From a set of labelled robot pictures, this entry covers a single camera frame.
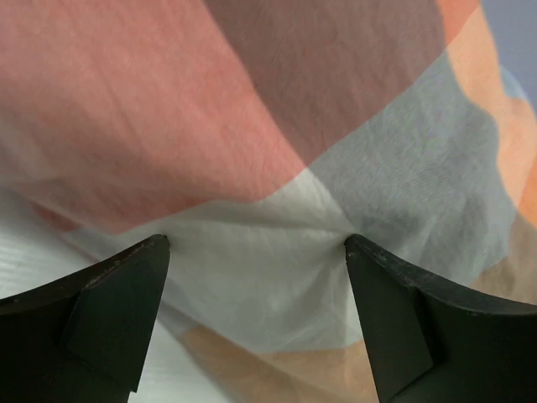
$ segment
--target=white surface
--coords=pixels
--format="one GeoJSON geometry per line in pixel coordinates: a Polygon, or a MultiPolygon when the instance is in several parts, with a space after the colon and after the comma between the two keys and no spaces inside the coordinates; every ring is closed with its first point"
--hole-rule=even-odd
{"type": "MultiPolygon", "coordinates": [[[[0,298],[46,284],[88,263],[40,225],[23,201],[0,190],[0,298]]],[[[157,322],[139,392],[129,403],[183,401],[229,400],[157,322]]]]}

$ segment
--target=black plastic part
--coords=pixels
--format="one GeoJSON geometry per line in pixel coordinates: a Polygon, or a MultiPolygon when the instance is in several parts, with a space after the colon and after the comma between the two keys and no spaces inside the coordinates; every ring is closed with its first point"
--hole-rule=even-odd
{"type": "Polygon", "coordinates": [[[2,403],[125,403],[136,391],[169,264],[155,235],[0,300],[2,403]]]}
{"type": "Polygon", "coordinates": [[[381,403],[537,401],[537,306],[458,285],[362,236],[346,247],[381,403]]]}

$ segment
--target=plaid fabric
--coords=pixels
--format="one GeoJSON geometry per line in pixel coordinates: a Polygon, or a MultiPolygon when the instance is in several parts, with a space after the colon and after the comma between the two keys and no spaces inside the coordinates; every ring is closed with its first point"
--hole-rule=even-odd
{"type": "Polygon", "coordinates": [[[162,320],[238,401],[375,401],[350,234],[537,302],[502,78],[475,0],[7,0],[0,183],[97,259],[168,235],[162,320]]]}

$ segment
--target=gray fabric patch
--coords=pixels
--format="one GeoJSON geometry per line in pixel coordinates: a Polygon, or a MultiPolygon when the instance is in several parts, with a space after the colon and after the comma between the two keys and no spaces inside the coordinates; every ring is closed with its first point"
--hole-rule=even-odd
{"type": "Polygon", "coordinates": [[[447,54],[310,167],[356,232],[461,284],[508,254],[515,208],[498,129],[461,92],[447,54]]]}

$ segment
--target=gray background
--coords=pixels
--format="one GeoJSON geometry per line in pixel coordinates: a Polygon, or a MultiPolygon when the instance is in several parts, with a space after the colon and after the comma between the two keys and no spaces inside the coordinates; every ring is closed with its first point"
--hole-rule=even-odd
{"type": "Polygon", "coordinates": [[[537,0],[482,0],[502,64],[537,106],[537,0]]]}

